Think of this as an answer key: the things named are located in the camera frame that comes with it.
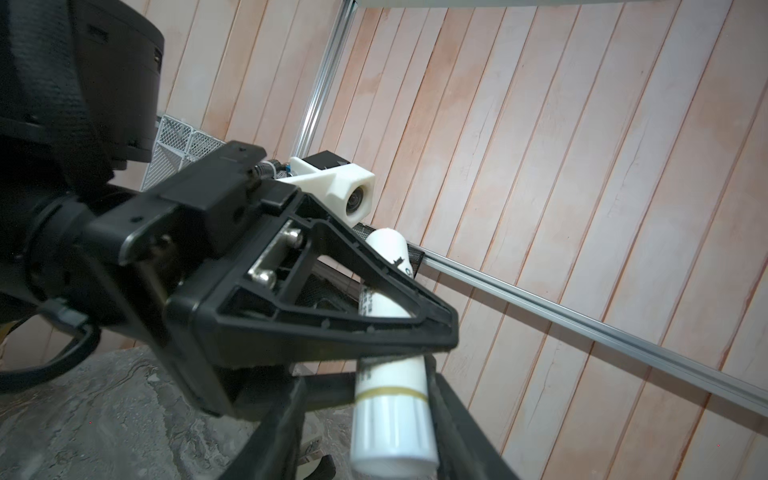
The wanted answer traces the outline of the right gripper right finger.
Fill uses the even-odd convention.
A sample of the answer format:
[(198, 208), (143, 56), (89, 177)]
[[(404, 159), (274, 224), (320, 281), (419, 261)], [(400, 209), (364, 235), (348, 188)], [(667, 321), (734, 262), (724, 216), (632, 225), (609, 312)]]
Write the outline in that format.
[(509, 479), (519, 476), (495, 450), (468, 409), (425, 356), (428, 401), (439, 456), (438, 479)]

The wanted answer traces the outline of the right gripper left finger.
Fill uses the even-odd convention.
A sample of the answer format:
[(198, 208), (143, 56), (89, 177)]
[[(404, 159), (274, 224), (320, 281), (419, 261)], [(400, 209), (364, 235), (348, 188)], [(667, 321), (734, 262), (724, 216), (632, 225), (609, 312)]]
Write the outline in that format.
[(306, 414), (349, 405), (354, 391), (353, 374), (257, 374), (238, 394), (234, 407), (258, 427), (221, 477), (295, 478)]

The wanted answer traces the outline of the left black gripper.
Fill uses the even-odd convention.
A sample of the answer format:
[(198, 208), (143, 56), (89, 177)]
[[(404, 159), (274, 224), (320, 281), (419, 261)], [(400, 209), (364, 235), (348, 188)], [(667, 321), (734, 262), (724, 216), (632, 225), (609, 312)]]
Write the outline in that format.
[[(228, 143), (92, 220), (81, 245), (116, 306), (203, 411), (233, 415), (254, 367), (419, 356), (458, 343), (456, 310), (417, 283), (391, 228), (287, 215), (299, 189)], [(341, 306), (332, 300), (358, 300)]]

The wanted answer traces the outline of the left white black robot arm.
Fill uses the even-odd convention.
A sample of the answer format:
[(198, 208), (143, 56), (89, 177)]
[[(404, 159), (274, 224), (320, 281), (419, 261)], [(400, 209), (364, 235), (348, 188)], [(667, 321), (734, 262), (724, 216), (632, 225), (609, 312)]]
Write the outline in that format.
[(5, 371), (5, 393), (77, 367), (111, 330), (151, 348), (187, 399), (256, 418), (295, 363), (445, 352), (456, 310), (354, 231), (372, 178), (231, 141), (151, 189), (164, 39), (120, 1), (1, 5), (1, 318), (71, 342)]

